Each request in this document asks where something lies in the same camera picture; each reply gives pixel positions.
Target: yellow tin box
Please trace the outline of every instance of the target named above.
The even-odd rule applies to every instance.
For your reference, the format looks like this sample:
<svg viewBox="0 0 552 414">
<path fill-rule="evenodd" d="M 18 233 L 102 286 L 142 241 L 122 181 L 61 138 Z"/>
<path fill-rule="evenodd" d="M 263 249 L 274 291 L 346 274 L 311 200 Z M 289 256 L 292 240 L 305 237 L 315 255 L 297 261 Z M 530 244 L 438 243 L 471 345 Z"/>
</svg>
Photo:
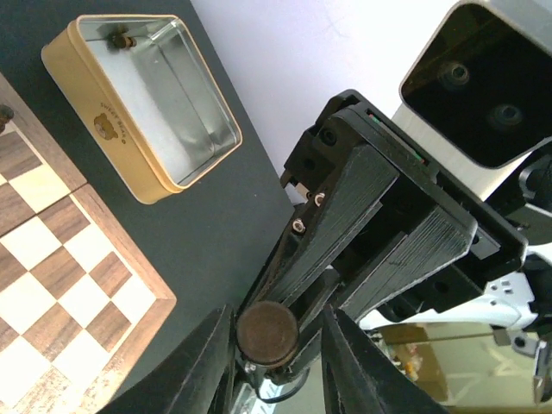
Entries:
<svg viewBox="0 0 552 414">
<path fill-rule="evenodd" d="M 42 61 L 144 204 L 189 188 L 242 144 L 176 16 L 81 16 L 42 49 Z"/>
</svg>

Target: logo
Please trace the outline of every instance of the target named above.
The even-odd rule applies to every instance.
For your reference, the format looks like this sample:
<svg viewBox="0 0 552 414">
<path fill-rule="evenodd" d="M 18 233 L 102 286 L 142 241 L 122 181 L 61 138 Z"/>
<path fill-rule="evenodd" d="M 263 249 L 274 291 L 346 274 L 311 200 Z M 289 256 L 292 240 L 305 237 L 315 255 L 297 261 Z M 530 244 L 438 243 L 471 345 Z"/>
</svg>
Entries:
<svg viewBox="0 0 552 414">
<path fill-rule="evenodd" d="M 117 132 L 115 132 L 115 128 L 113 128 L 113 124 L 109 119 L 107 119 L 107 115 L 105 114 L 101 114 L 100 116 L 96 116 L 96 118 L 94 118 L 94 127 L 96 127 L 96 131 L 106 141 L 119 137 Z"/>
</svg>

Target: dark tabletop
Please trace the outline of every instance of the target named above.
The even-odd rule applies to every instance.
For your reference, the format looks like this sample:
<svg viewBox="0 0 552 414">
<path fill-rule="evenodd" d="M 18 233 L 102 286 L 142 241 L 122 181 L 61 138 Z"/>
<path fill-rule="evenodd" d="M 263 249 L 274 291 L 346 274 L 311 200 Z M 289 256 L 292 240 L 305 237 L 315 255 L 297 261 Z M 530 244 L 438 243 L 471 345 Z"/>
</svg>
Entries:
<svg viewBox="0 0 552 414">
<path fill-rule="evenodd" d="M 109 13 L 182 18 L 244 136 L 243 144 L 201 182 L 152 206 L 133 199 L 41 62 L 41 48 L 71 20 Z M 0 72 L 178 298 L 122 391 L 160 363 L 211 309 L 242 301 L 292 214 L 292 205 L 188 0 L 2 0 Z"/>
</svg>

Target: wire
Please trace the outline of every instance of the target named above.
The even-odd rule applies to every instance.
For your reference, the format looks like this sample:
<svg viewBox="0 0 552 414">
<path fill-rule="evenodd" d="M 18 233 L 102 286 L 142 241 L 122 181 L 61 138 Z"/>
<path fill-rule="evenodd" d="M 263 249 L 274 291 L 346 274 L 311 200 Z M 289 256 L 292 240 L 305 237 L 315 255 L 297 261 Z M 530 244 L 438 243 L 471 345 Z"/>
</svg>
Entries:
<svg viewBox="0 0 552 414">
<path fill-rule="evenodd" d="M 303 388 L 305 382 L 307 382 L 307 379 L 309 378 L 309 373 L 310 372 L 311 372 L 311 369 L 307 368 L 306 371 L 304 372 L 303 376 L 301 377 L 301 379 L 298 381 L 298 383 L 289 392 L 287 392 L 285 394 L 282 394 L 278 397 L 263 398 L 263 397 L 260 396 L 260 390 L 259 390 L 258 387 L 255 387 L 255 394 L 257 394 L 257 398 L 265 404 L 281 403 L 283 401 L 286 401 L 287 399 L 290 399 L 295 394 L 297 394 L 299 391 L 301 391 L 301 388 Z"/>
</svg>

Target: wooden chessboard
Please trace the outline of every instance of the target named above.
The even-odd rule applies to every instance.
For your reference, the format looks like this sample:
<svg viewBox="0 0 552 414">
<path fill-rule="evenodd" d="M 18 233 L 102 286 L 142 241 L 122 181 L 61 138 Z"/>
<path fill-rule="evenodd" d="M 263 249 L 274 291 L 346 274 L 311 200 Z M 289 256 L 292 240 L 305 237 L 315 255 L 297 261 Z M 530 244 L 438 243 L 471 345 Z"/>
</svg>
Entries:
<svg viewBox="0 0 552 414">
<path fill-rule="evenodd" d="M 176 299 L 0 75 L 0 414 L 104 406 Z"/>
</svg>

